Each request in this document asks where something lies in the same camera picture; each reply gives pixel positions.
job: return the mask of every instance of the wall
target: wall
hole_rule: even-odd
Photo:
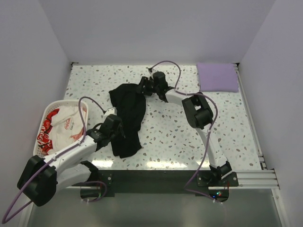
[[[32,156],[43,111],[63,96],[69,61],[37,0],[1,0],[0,31],[2,218]],[[6,226],[16,227],[18,219]]]
[[[276,0],[240,63],[261,148],[294,227],[303,221],[302,9],[302,0]]]
[[[240,62],[275,0],[40,0],[82,64]]]

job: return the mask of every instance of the table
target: table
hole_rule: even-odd
[[[90,96],[104,109],[112,107],[109,91],[123,83],[140,82],[149,76],[151,65],[73,65],[64,99]],[[191,93],[199,90],[197,68],[180,66],[182,70],[178,90]],[[156,70],[166,74],[169,86],[174,86],[178,69],[160,65]],[[250,127],[241,92],[204,92],[219,109],[214,125],[220,146],[233,170],[260,170],[258,148]],[[88,128],[102,121],[102,112],[90,100]],[[181,106],[164,103],[156,95],[146,97],[146,113],[139,131],[143,148],[132,157],[120,159],[113,155],[111,146],[89,157],[99,168],[114,170],[195,170],[204,153],[204,145],[195,129],[187,123]],[[209,169],[206,158],[202,169]]]

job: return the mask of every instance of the black cloth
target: black cloth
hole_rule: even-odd
[[[130,157],[142,148],[138,131],[145,114],[146,100],[143,94],[136,93],[137,87],[137,84],[121,84],[109,92],[112,105],[122,119],[125,135],[118,135],[111,141],[114,156],[120,158]]]

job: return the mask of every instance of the laundry basket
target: laundry basket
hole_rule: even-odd
[[[40,126],[39,126],[39,130],[38,130],[38,134],[36,136],[36,138],[38,137],[38,135],[40,134],[40,131],[41,131],[41,128],[43,126],[43,122],[45,121],[47,115],[57,109],[58,107],[60,106],[78,106],[78,100],[77,99],[71,99],[71,100],[59,100],[59,101],[55,101],[53,103],[50,103],[47,108],[45,109],[44,113],[43,113],[43,117],[42,117],[42,120],[41,120],[41,123],[40,123]],[[86,109],[86,116],[85,116],[85,126],[87,126],[87,122],[88,122],[88,117],[89,117],[89,106],[81,101],[81,107]],[[37,142],[37,139],[36,139],[36,142],[35,142],[35,146],[34,146],[34,152],[33,152],[34,155],[38,155],[39,157],[44,157],[45,154],[42,153],[41,149],[39,148],[39,145],[38,145],[38,142]]]

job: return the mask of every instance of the purple cloth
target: purple cloth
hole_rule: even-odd
[[[201,91],[238,92],[238,77],[233,64],[197,64]]]

